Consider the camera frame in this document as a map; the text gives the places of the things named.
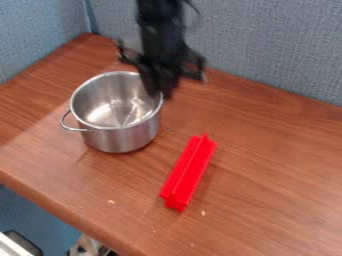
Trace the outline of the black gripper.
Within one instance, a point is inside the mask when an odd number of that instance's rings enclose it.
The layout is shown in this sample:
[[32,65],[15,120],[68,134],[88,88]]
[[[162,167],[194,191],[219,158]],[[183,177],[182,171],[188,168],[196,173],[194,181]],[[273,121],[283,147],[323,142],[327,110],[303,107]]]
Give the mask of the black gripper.
[[150,96],[162,90],[168,99],[182,77],[204,80],[206,57],[184,42],[182,28],[142,26],[138,45],[119,39],[116,47],[119,60],[138,68]]

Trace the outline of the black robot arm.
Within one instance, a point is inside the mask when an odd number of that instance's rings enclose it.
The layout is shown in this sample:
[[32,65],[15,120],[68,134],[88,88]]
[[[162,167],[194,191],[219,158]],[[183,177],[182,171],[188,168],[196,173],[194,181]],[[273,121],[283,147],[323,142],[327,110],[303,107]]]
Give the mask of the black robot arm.
[[136,67],[147,93],[168,99],[182,78],[204,80],[206,57],[186,43],[183,4],[191,0],[136,0],[142,51],[116,41],[119,60]]

